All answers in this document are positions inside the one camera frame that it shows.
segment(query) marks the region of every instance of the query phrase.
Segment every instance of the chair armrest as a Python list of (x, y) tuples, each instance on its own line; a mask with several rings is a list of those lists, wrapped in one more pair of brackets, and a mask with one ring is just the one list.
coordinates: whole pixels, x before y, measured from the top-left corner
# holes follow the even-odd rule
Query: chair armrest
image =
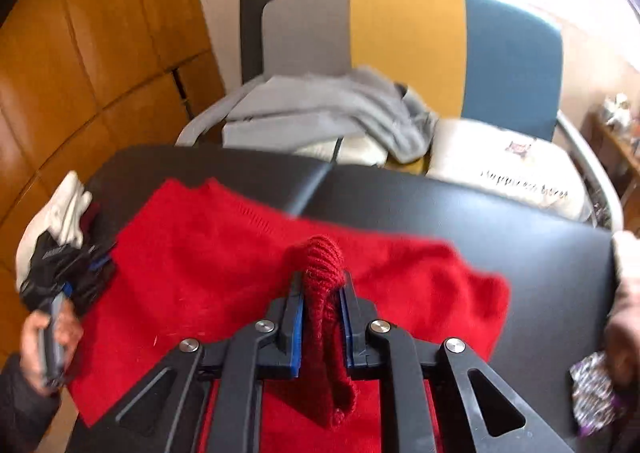
[(242, 98), (261, 83), (264, 83), (262, 75), (253, 78), (251, 81), (247, 81), (247, 83), (242, 85), (238, 90), (234, 90), (232, 93), (220, 99), (220, 101), (213, 103), (212, 106), (193, 118), (182, 129), (178, 139), (175, 141), (175, 146), (193, 146), (198, 137), (211, 128), (211, 126), (216, 125), (226, 118)]
[(584, 170), (586, 178), (602, 191), (604, 202), (609, 210), (611, 231), (621, 231), (624, 227), (622, 204), (620, 204), (620, 198), (618, 198), (618, 194), (598, 157), (593, 153), (591, 146), (584, 140), (580, 131), (560, 110), (558, 110), (557, 126), (571, 145), (574, 157)]

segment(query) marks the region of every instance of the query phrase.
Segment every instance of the yellow backrest panel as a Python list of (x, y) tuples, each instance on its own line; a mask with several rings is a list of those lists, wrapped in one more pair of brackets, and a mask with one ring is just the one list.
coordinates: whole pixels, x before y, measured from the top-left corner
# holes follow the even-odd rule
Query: yellow backrest panel
[(411, 85), (439, 115), (460, 117), (465, 0), (351, 0), (351, 65)]

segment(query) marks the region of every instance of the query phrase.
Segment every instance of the sweater sleeve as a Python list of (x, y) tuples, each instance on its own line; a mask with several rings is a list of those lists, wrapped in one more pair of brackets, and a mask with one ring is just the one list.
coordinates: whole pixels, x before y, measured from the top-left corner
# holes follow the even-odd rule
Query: sweater sleeve
[(60, 407), (60, 396), (43, 397), (22, 375), (20, 356), (10, 356), (0, 374), (0, 450), (34, 451)]

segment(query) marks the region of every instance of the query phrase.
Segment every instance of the chair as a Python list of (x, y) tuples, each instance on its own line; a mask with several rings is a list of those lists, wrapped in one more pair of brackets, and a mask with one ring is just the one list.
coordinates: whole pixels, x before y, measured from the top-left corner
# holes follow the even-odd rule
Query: chair
[(622, 206), (606, 172), (558, 110), (562, 37), (540, 14), (502, 0), (272, 0), (261, 24), (262, 51), (258, 44), (254, 52), (264, 74), (195, 118), (177, 144), (194, 144), (265, 78), (341, 75), (366, 64), (411, 85), (443, 117), (547, 141), (558, 126), (601, 192), (612, 230), (622, 229)]

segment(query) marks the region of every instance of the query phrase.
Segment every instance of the black table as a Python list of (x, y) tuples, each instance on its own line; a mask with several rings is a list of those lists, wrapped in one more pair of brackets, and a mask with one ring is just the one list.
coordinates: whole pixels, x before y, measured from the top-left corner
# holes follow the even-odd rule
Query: black table
[[(609, 232), (420, 176), (203, 145), (117, 153), (87, 184), (102, 205), (96, 235), (115, 235), (169, 177), (187, 186), (215, 177), (290, 214), (449, 240), (474, 267), (503, 274), (511, 305), (490, 364), (578, 445), (567, 370), (599, 348), (614, 292)], [(85, 433), (78, 421), (68, 451), (82, 451)]]

